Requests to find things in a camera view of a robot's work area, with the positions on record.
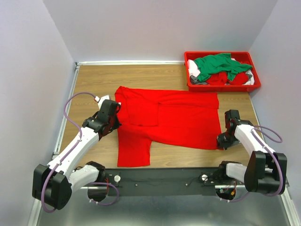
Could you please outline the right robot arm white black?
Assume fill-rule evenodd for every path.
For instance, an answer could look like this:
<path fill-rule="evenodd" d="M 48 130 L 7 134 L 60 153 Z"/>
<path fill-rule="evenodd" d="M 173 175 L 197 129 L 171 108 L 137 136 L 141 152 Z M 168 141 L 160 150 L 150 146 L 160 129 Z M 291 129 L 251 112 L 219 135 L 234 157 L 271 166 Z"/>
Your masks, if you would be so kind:
<path fill-rule="evenodd" d="M 222 161 L 213 178 L 225 185 L 233 179 L 242 182 L 248 192 L 267 196 L 280 195 L 285 191 L 287 157 L 277 153 L 259 136 L 261 126 L 255 126 L 240 118 L 238 110 L 224 114 L 226 131 L 217 137 L 217 146 L 228 149 L 241 143 L 249 153 L 248 165 Z"/>

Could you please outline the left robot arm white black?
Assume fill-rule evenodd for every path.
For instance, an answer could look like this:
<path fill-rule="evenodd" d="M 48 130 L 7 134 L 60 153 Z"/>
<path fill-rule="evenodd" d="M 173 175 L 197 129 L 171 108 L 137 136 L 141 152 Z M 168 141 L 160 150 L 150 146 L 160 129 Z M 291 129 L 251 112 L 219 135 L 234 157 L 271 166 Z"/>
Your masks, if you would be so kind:
<path fill-rule="evenodd" d="M 73 192 L 86 185 L 104 186 L 106 190 L 114 185 L 105 176 L 105 167 L 89 162 L 75 169 L 79 161 L 104 136 L 118 129 L 121 124 L 117 114 L 121 104 L 102 97 L 98 100 L 99 110 L 84 120 L 79 132 L 67 147 L 46 166 L 39 164 L 33 173 L 32 196 L 40 200 L 45 212 L 62 209 Z"/>

